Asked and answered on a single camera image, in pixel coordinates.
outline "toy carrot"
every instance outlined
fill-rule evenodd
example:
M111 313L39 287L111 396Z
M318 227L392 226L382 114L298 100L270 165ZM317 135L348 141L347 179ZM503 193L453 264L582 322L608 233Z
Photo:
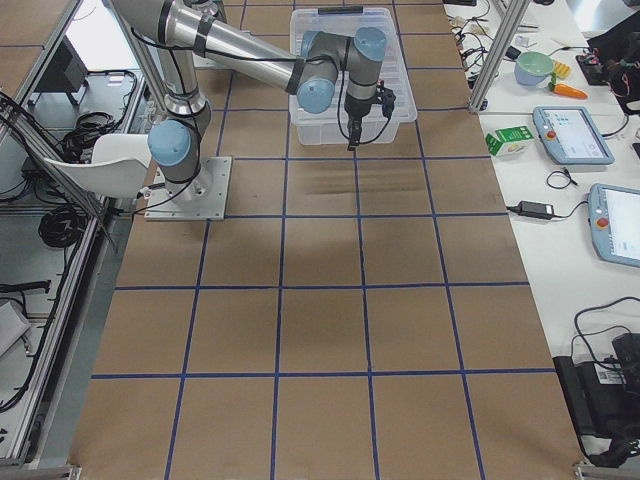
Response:
M564 97L578 98L580 100L584 100L588 98L588 95L582 90L578 90L577 88L570 87L565 83L556 83L556 74L551 74L551 82L549 82L549 90L551 90L556 95L562 95Z

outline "screen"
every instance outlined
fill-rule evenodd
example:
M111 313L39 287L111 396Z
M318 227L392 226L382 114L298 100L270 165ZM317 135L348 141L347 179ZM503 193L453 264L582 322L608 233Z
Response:
M640 195L604 189L611 229L611 253L640 260Z
M567 158L604 158L595 132L581 110L545 110Z

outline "white table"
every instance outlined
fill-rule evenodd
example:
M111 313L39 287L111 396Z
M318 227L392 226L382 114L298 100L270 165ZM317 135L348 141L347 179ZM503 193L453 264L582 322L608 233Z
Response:
M481 22L483 28L488 28L489 35L493 37L500 23L498 14L492 0L479 0L478 6L459 7L447 6L447 13L451 16L470 18L473 15L481 15L486 11L487 1L490 1L491 9L484 17L487 22ZM572 12L565 0L556 0L550 6L531 3L530 12L538 21L540 28L535 33L519 32L517 35L529 39L529 47L517 47L522 51L535 51L549 54L563 46L587 47L587 41L575 24ZM480 36L483 45L490 48L491 40L486 36ZM465 47L476 47L478 42L470 38ZM582 75L580 67L575 60L580 50L559 51L553 54L553 59L565 63L571 67L571 74L566 80L561 80L575 88L586 91L589 94L587 102L583 102L592 115L621 115L620 106L615 97L606 86L590 86ZM537 106L556 105L570 106L578 102L572 98L561 97L549 92L547 81L529 87L520 85L515 80L514 63L504 60L498 70L498 76L494 79L491 89L487 94L488 108L486 113L529 113Z
M595 117L602 132L617 130L621 119ZM508 126L527 125L535 132L531 115L484 115L485 132ZM567 215L584 200L594 183L640 189L640 159L631 148L636 140L640 120L631 118L629 125L607 141L616 160L602 167L569 167L579 186L564 190L549 188L545 179L561 167L535 142L517 155L493 157L493 164L506 205L520 200L552 204L556 214ZM591 244L586 206L581 206L566 220L544 221L511 215L511 225L527 271L538 312L553 356L568 355L575 335L573 316L581 309L608 303L626 295L640 294L640 271L637 268L600 260ZM619 323L633 330L640 305L622 304L611 311L590 314L584 318L584 330L600 330ZM611 353L611 338L622 333L592 337L596 353ZM578 353L585 352L580 348Z
M531 43L530 50L550 53L564 45L586 45L586 40L573 21L572 12L565 0L556 0L551 6L531 4L529 7L539 21L537 33L526 34ZM447 7L451 16L469 18L486 11L486 0L475 8ZM491 3L485 17L491 36L495 34L499 15ZM486 46L490 40L482 37ZM592 114L602 133L617 130L623 122L623 113L614 95L607 87L587 84L575 61L579 50L560 51L553 58L572 67L566 82L588 93L589 99L580 101L554 95L545 89L546 82L535 87L519 85L513 73L513 63L503 61L498 77L487 95L489 106L479 115L485 133L498 128L527 125L535 132L531 112L534 107L582 105ZM578 187L553 190L546 177L558 165L544 151L541 142L535 142L519 155L493 157L496 175L507 205L516 205L520 200L553 204L559 215L568 214L573 207L586 198L594 183L605 183L640 189L640 159L631 147L640 128L640 119L632 117L629 125L618 135L608 140L616 161L607 167L570 167ZM633 267L617 265L600 260L591 244L587 223L587 208L580 207L569 219L542 221L511 215L511 224L531 284L538 312L544 327L552 355L567 355L571 339L575 335L573 317L581 309L608 303L625 295L640 295L640 271ZM637 323L639 305L622 304L615 309L585 317L585 331L595 331L618 323L633 327ZM592 337L596 353L611 353L610 335ZM585 350L579 348L578 354Z

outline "metal mounting plate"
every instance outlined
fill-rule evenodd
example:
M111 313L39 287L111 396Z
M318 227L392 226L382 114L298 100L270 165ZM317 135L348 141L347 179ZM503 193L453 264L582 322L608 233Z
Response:
M214 157L202 160L202 168L207 169L212 177L213 184L209 193L185 205L169 201L157 207L145 211L148 220L184 221L184 220L223 220L224 210L227 204L227 192L229 190L229 177L231 176L231 157ZM158 169L154 183L164 182L164 175ZM164 189L152 190L149 197L149 205L159 204L167 199Z

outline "clear plastic bin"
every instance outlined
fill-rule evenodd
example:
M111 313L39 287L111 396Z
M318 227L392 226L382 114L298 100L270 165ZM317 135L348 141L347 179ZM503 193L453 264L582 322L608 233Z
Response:
M396 137L401 123L413 122L417 118L416 104L409 84L407 69L402 58L400 43L395 25L389 10L386 8L365 8L361 14L318 15L317 9L294 10L291 16L291 52L300 53L302 36L308 30L322 30L339 35L355 35L360 27L376 27L387 36L387 51L380 71L380 79L385 86L392 89L396 95L396 104L389 126L375 143L390 143ZM347 143L338 129L336 108L338 107L338 93L342 76L338 75L336 90L331 101L331 107L320 114L305 112L298 105L295 95L289 97L289 112L291 122L298 129L298 138L303 145L323 145ZM340 122L346 133L348 116L344 111L344 95L340 106ZM379 105L371 108L371 113L362 122L362 142L375 137L384 127L387 119L382 116Z

